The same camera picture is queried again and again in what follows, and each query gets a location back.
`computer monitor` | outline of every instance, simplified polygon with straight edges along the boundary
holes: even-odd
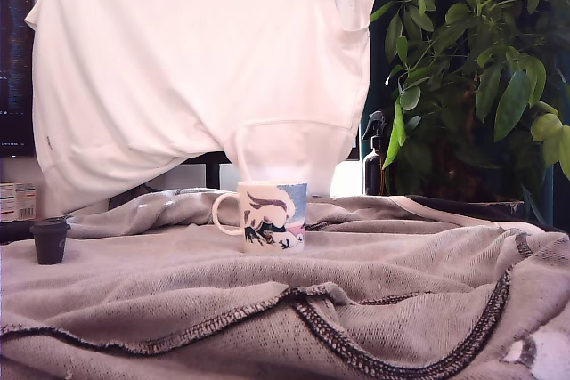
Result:
[[[0,0],[0,157],[32,156],[33,30],[24,22],[34,0]]]

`potted plant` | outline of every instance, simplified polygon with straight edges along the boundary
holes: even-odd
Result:
[[[570,179],[570,0],[398,0],[371,17],[386,33],[394,122],[391,193],[468,202],[541,192],[560,162]]]

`box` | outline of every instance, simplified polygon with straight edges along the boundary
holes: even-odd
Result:
[[[31,182],[17,182],[16,187],[16,220],[20,222],[36,218],[36,187]]]
[[[0,222],[15,222],[17,219],[16,186],[0,183]]]

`black spray bottle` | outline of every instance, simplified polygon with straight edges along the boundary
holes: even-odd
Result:
[[[384,110],[379,110],[370,115],[368,127],[363,140],[372,139],[372,152],[364,158],[364,194],[368,196],[385,196],[387,194],[382,166],[386,160],[386,136],[387,126]]]

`gray blanket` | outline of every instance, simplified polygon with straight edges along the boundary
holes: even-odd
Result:
[[[1,248],[3,380],[570,378],[565,234],[315,199],[303,254],[244,255],[177,193],[70,219],[59,265]]]

